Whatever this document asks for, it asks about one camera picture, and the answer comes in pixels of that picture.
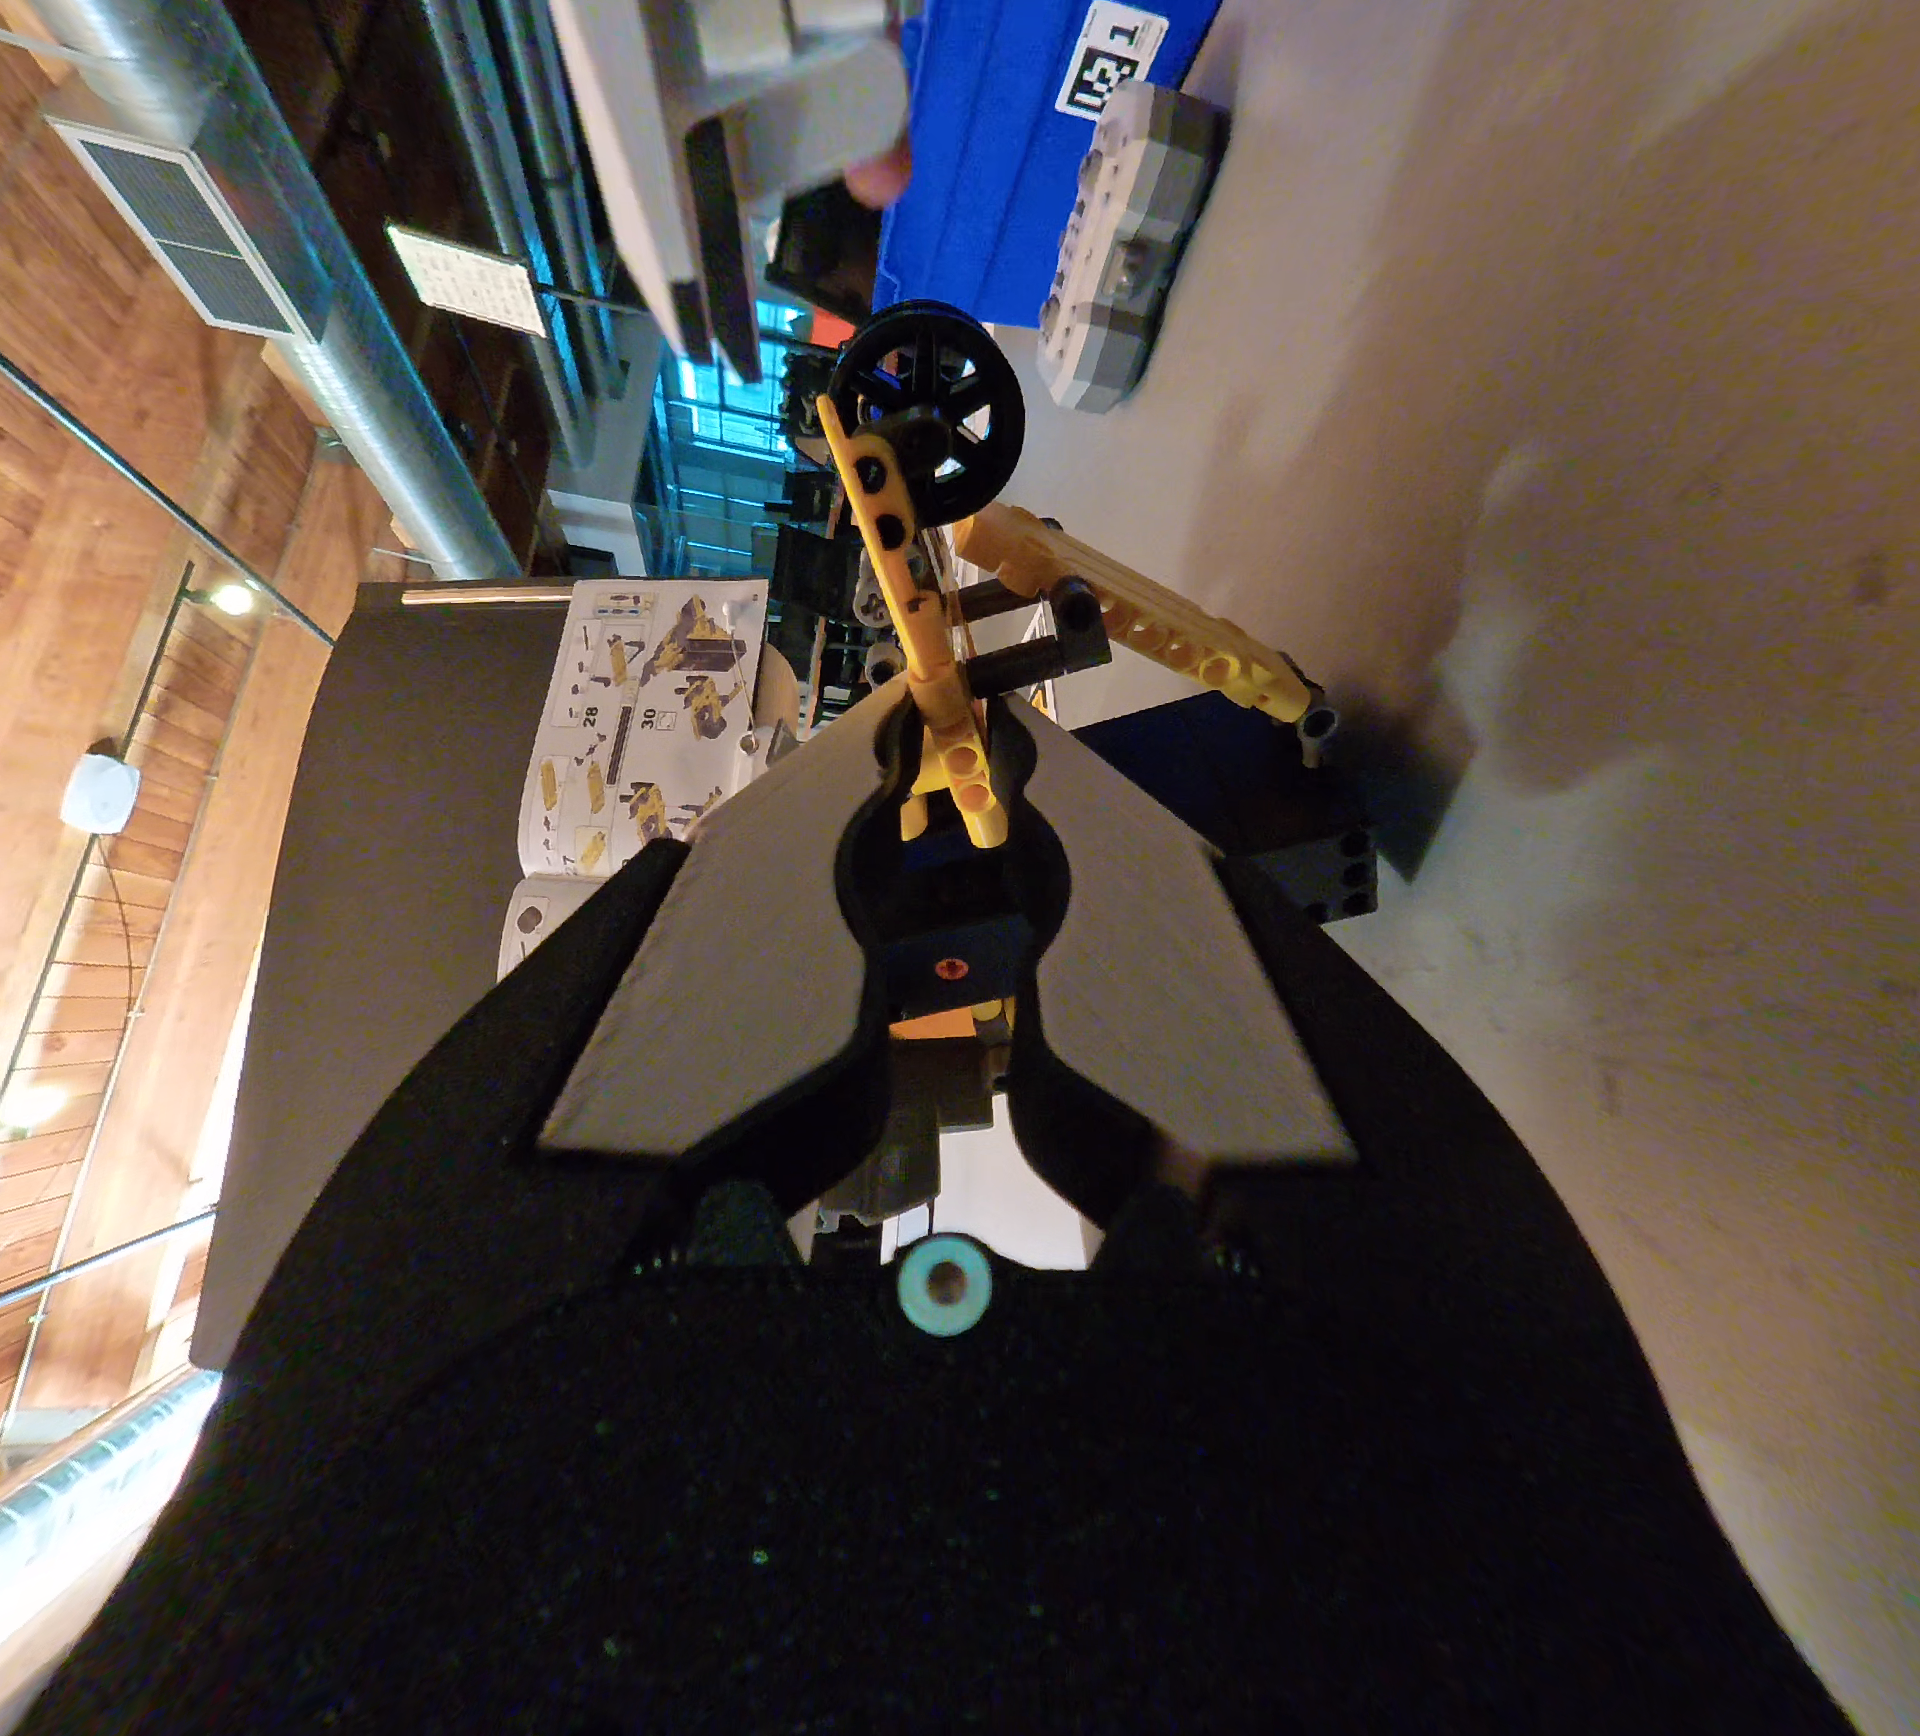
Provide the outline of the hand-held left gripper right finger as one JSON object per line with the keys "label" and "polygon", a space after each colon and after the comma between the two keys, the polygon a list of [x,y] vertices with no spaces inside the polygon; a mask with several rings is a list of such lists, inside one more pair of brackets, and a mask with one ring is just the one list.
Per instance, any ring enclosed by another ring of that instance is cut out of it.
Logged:
{"label": "hand-held left gripper right finger", "polygon": [[1212,846],[1024,697],[1007,712],[1036,753],[1021,799],[1069,865],[1036,966],[1055,1057],[1212,1163],[1353,1163]]}

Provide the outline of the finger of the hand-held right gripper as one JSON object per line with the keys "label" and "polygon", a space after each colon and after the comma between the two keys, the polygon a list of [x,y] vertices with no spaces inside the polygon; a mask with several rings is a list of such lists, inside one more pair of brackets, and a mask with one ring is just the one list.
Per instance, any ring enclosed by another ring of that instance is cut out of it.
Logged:
{"label": "finger of the hand-held right gripper", "polygon": [[677,353],[763,378],[748,232],[690,0],[546,0],[619,257]]}

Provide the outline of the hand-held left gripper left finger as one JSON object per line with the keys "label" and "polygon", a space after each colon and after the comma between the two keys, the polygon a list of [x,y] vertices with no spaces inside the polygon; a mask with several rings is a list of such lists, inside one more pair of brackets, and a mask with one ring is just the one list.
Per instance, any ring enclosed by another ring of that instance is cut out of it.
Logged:
{"label": "hand-held left gripper left finger", "polygon": [[862,699],[704,819],[543,1147],[681,1156],[854,1042],[866,966],[837,855],[901,709]]}

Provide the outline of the black battery box toy model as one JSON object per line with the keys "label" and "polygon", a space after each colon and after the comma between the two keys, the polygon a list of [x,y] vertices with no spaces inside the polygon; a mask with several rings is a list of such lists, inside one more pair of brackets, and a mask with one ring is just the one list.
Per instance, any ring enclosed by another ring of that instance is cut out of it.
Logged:
{"label": "black battery box toy model", "polygon": [[[1308,766],[1292,726],[1222,693],[1195,693],[1088,724],[1076,738],[1205,842],[1248,860],[1311,922],[1379,909],[1376,825],[1338,767]],[[1007,996],[894,1026],[882,1134],[815,1204],[819,1234],[878,1248],[884,1221],[935,1208],[942,1135],[996,1121],[1014,1011]]]}

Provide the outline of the yellow toy brick assembly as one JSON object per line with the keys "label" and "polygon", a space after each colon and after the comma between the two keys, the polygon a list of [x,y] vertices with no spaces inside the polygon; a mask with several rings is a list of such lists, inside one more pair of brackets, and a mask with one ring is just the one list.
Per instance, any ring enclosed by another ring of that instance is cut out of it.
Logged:
{"label": "yellow toy brick assembly", "polygon": [[1024,392],[963,308],[878,310],[841,349],[816,413],[923,724],[904,842],[946,794],[972,846],[1000,847],[1013,787],[994,774],[991,703],[1106,665],[1115,645],[1290,728],[1306,767],[1323,763],[1338,716],[1285,650],[999,500],[1024,450]]}

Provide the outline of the blue bin with white tag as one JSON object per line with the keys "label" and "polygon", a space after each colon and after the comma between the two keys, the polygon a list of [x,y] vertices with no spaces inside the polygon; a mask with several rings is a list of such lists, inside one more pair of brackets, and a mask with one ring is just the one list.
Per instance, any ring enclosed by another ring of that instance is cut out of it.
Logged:
{"label": "blue bin with white tag", "polygon": [[1177,87],[1222,2],[924,0],[903,25],[915,171],[881,222],[875,308],[1035,325],[1109,95]]}

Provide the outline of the toy instruction booklet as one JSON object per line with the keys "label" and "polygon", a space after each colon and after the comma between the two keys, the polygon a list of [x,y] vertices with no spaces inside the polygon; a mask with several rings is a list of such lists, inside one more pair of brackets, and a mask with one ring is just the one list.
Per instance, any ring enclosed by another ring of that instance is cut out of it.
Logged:
{"label": "toy instruction booklet", "polygon": [[499,977],[615,871],[684,842],[801,740],[763,577],[589,579],[566,603],[517,814]]}

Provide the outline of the grey toy control hub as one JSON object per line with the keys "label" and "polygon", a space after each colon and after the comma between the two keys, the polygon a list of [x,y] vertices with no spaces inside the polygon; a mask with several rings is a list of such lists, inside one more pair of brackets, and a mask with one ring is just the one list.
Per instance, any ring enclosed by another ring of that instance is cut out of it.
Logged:
{"label": "grey toy control hub", "polygon": [[1109,413],[1138,387],[1228,134],[1221,108],[1169,85],[1132,78],[1109,97],[1038,319],[1059,405]]}

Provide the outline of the white ceiling access point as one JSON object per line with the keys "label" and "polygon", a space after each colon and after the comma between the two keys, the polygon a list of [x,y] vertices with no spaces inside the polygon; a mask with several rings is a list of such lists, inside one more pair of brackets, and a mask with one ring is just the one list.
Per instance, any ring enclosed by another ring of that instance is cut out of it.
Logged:
{"label": "white ceiling access point", "polygon": [[86,837],[120,836],[133,822],[142,769],[112,740],[91,743],[72,763],[61,794],[61,824]]}

